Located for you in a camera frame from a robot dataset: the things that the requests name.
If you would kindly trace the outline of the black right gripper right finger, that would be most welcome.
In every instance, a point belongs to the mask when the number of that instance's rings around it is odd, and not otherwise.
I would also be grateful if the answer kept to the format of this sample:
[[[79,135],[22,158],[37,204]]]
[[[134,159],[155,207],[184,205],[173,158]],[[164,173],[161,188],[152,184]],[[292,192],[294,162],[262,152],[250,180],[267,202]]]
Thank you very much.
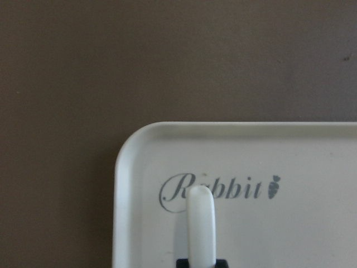
[[[228,268],[228,262],[225,259],[217,259],[215,268]]]

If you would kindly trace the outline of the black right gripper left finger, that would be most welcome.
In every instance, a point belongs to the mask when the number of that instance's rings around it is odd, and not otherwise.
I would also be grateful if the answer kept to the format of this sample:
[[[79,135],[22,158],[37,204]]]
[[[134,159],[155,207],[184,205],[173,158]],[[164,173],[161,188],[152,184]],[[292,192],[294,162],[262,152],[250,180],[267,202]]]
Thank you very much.
[[[177,259],[176,260],[176,268],[190,268],[188,259]]]

